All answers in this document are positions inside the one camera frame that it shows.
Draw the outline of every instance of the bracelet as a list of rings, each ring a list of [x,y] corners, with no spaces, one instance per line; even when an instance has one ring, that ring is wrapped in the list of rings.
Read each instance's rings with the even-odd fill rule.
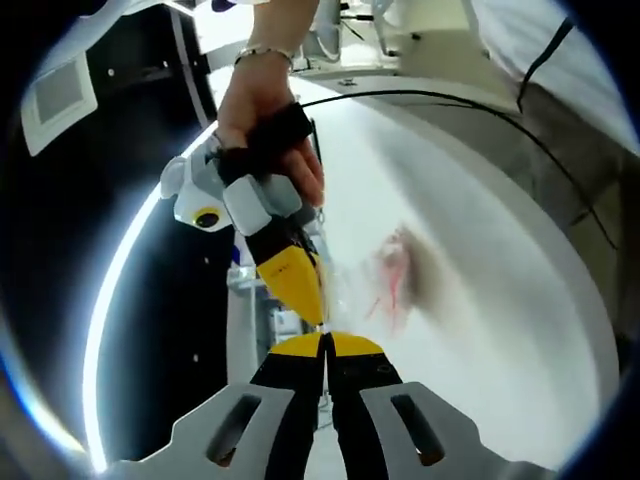
[[[253,55],[264,55],[265,53],[276,52],[282,55],[289,62],[289,70],[293,69],[293,54],[283,50],[281,48],[271,48],[271,47],[263,47],[262,45],[252,45],[240,50],[240,53],[236,55],[236,59],[233,62],[234,65],[237,65],[240,60],[246,57],[250,57]]]

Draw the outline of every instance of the white table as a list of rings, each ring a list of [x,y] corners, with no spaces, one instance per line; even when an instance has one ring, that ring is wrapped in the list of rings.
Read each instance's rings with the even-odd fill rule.
[[[331,95],[293,88],[302,102]],[[404,330],[358,318],[336,325],[379,343],[403,380],[471,417],[487,447],[558,467],[618,382],[602,299],[569,242],[502,172],[424,120],[375,101],[308,114],[333,260],[354,266],[404,225],[418,280]]]

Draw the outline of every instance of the human hand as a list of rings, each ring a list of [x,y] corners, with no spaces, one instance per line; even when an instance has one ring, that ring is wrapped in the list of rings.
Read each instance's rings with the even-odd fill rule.
[[[295,101],[287,60],[277,52],[243,58],[218,110],[216,136],[224,148],[246,148],[247,134],[263,119]],[[323,202],[324,175],[309,139],[282,158],[284,172],[312,205]]]

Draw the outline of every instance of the plastic bag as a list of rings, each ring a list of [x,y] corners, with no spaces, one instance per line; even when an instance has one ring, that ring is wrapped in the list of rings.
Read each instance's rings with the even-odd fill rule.
[[[408,235],[398,228],[354,267],[333,265],[328,272],[329,318],[337,329],[360,321],[402,329],[412,308],[411,254]]]

